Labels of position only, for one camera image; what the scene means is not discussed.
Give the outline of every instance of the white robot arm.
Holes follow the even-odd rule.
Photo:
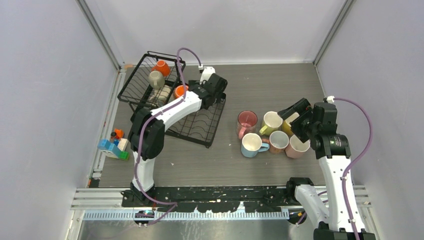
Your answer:
[[[168,103],[167,105],[153,109],[151,111],[152,115],[155,115],[156,113],[162,112],[165,108],[169,107],[169,105],[175,104],[179,99],[175,99],[174,101]],[[187,91],[186,97],[183,103],[177,105],[176,107],[168,110],[165,113],[160,114],[156,117],[158,120],[162,120],[163,124],[165,125],[165,131],[172,126],[174,123],[178,122],[180,119],[184,118],[185,116],[197,112],[201,109],[202,106],[202,100],[199,98],[199,95],[192,91]],[[134,156],[134,161],[137,159],[138,152],[132,151],[132,154]],[[154,185],[153,181],[153,168],[155,166],[155,159],[146,159],[141,160],[138,164],[137,168],[137,175],[139,177],[141,186],[143,187],[143,190],[147,192],[149,189],[151,189]],[[135,177],[132,179],[132,184],[138,189],[138,185],[136,182]]]
[[[287,182],[286,188],[291,197],[298,201],[315,228],[314,240],[354,240],[355,231],[359,239],[375,240],[375,235],[365,232],[365,225],[359,215],[355,200],[353,183],[350,172],[344,176],[344,171],[351,163],[351,151],[346,136],[337,131],[337,109],[331,104],[333,97],[325,98],[325,102],[311,104],[302,98],[291,107],[281,110],[278,115],[287,119],[297,112],[299,117],[291,122],[292,132],[302,141],[310,140],[316,159],[324,174],[328,195],[327,208],[318,197],[316,189],[309,178],[292,177]],[[348,214],[343,194],[343,181],[346,197],[350,204],[353,218]]]
[[[200,109],[208,109],[216,101],[219,101],[226,86],[227,80],[215,74],[215,69],[208,66],[202,72],[199,83],[190,86],[183,102],[176,104],[181,101],[180,98],[177,98],[160,108],[151,111],[140,108],[134,113],[134,116],[131,118],[132,127],[128,134],[134,161],[138,157],[138,145],[142,126],[148,118],[158,114],[152,123],[149,123],[143,136],[142,156],[137,167],[138,180],[144,192],[147,192],[154,186],[153,170],[155,159],[164,146],[166,130],[185,116]],[[131,188],[136,188],[140,191],[135,176],[131,185]]]

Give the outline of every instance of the dish rack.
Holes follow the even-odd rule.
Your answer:
[[[165,86],[157,90],[150,86],[149,74],[159,60],[164,60],[168,64],[170,74],[165,77]],[[186,62],[181,57],[179,62],[182,65],[182,71],[184,71]],[[160,108],[170,101],[179,82],[180,73],[177,70],[177,56],[148,51],[126,80],[118,93],[118,99],[128,103],[133,112],[136,112],[139,108],[149,110]]]
[[[165,78],[167,87],[156,90],[149,84],[149,73],[159,60],[166,61],[171,72]],[[186,62],[181,58],[179,61],[184,70]],[[181,84],[180,74],[177,70],[177,56],[148,51],[135,66],[117,97],[120,101],[128,103],[134,113],[141,108],[152,110],[173,100],[173,92]],[[209,148],[214,141],[225,102],[226,95],[222,93],[215,104],[208,109],[201,109],[185,116],[170,126],[165,134]]]
[[[185,116],[170,126],[165,134],[209,148],[214,141],[225,102],[226,94],[222,93],[214,105]]]

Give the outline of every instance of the black mount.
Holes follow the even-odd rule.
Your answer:
[[[221,94],[227,87],[227,80],[212,73],[205,84],[199,81],[189,81],[189,91],[197,94],[201,99],[201,108],[208,109],[210,106],[221,100]]]
[[[299,117],[291,122],[291,131],[303,143],[310,140],[316,159],[325,156],[331,159],[333,155],[351,156],[348,139],[336,133],[337,109],[334,104],[317,102],[312,108],[309,101],[302,98],[289,108],[279,111],[278,115],[287,119],[296,112]]]
[[[300,185],[311,185],[313,186],[314,183],[309,177],[290,177],[290,179],[287,181],[285,188],[287,189],[288,196],[297,202],[295,197],[295,191],[296,187]]]
[[[365,232],[364,229],[358,234],[360,240],[376,240],[376,235]],[[344,228],[340,231],[331,231],[329,225],[321,221],[318,228],[313,231],[313,240],[355,240],[355,234],[346,232]]]
[[[131,118],[132,126],[128,134],[128,140],[131,144],[131,149],[135,152],[139,150],[142,127],[151,116],[152,113],[149,110],[140,108]],[[164,121],[155,118],[148,124],[144,131],[143,143],[141,146],[142,159],[145,161],[146,159],[153,159],[158,156],[164,148],[164,139]]]

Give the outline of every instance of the green toy block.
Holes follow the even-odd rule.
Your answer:
[[[128,154],[127,151],[121,151],[119,154],[119,159],[128,161],[129,156],[130,155]]]

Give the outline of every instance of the white wall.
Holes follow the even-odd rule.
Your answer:
[[[356,1],[318,66],[328,95],[358,101],[374,142],[354,169],[383,240],[423,239],[424,2]],[[357,156],[368,139],[361,112],[337,103],[340,132]]]
[[[345,0],[87,0],[127,64],[148,50],[194,50],[206,63],[315,59]],[[189,54],[183,58],[194,62]]]
[[[74,0],[0,4],[0,239],[64,239],[116,71]]]

